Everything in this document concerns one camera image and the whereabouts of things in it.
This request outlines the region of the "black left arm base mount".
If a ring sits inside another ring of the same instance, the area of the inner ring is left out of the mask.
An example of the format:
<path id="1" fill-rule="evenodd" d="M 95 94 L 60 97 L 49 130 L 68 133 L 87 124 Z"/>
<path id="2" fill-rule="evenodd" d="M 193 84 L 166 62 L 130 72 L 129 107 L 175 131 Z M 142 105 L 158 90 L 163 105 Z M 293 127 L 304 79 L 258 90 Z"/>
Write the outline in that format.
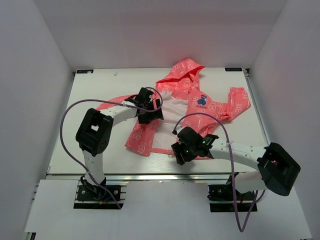
<path id="1" fill-rule="evenodd" d="M 126 199 L 125 184 L 101 183 L 106 189 L 92 185 L 82 176 L 76 188 L 73 208 L 79 210 L 120 210 Z"/>

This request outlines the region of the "pink hooded children's jacket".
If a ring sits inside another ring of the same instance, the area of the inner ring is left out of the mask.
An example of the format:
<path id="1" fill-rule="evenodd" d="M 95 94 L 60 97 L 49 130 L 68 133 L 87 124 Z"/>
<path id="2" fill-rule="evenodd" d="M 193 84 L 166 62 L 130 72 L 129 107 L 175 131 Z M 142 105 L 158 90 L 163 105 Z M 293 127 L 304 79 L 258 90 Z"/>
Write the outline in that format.
<path id="1" fill-rule="evenodd" d="M 203 68 L 186 58 L 156 82 L 156 89 L 163 98 L 164 119 L 149 124 L 135 123 L 125 143 L 127 149 L 144 157 L 151 153 L 169 155 L 177 141 L 172 133 L 175 125 L 191 127 L 204 137 L 216 129 L 216 119 L 230 122 L 250 108 L 248 93 L 242 87 L 231 87 L 226 103 L 214 101 L 202 92 L 199 73 Z"/>

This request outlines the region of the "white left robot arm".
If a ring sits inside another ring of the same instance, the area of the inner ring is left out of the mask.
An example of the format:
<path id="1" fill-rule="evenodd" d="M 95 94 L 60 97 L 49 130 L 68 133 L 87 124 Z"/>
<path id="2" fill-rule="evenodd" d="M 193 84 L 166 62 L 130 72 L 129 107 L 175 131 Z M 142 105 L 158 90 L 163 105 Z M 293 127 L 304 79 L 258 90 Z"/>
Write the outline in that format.
<path id="1" fill-rule="evenodd" d="M 164 118 L 163 97 L 152 87 L 142 87 L 138 94 L 129 96 L 121 103 L 107 103 L 112 107 L 105 113 L 94 108 L 86 112 L 75 136 L 85 160 L 85 180 L 91 184 L 88 193 L 96 200 L 106 193 L 103 152 L 109 144 L 113 127 L 133 118 L 137 118 L 141 125 Z"/>

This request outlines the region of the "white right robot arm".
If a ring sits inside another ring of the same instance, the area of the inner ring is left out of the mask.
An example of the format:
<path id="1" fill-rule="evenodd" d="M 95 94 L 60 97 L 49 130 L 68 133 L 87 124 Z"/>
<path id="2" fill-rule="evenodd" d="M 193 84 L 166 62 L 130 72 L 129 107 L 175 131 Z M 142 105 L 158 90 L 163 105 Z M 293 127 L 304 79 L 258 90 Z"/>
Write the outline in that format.
<path id="1" fill-rule="evenodd" d="M 225 188 L 226 195 L 236 200 L 244 193 L 270 190 L 288 196 L 301 171 L 300 165 L 278 143 L 266 147 L 254 147 L 227 142 L 217 135 L 202 137 L 191 127 L 174 130 L 178 141 L 171 148 L 179 165 L 198 157 L 229 160 L 252 168 L 250 172 L 235 173 Z"/>

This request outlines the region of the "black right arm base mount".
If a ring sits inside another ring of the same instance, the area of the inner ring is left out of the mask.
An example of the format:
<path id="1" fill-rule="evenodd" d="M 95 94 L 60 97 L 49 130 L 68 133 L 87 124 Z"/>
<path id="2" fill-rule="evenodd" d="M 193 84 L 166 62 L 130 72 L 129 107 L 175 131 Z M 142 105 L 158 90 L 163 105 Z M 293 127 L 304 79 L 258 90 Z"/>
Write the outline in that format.
<path id="1" fill-rule="evenodd" d="M 238 212 L 248 212 L 254 200 L 255 192 L 240 193 L 236 190 L 235 193 Z M 231 177 L 225 183 L 208 184 L 207 198 L 211 213 L 234 213 Z"/>

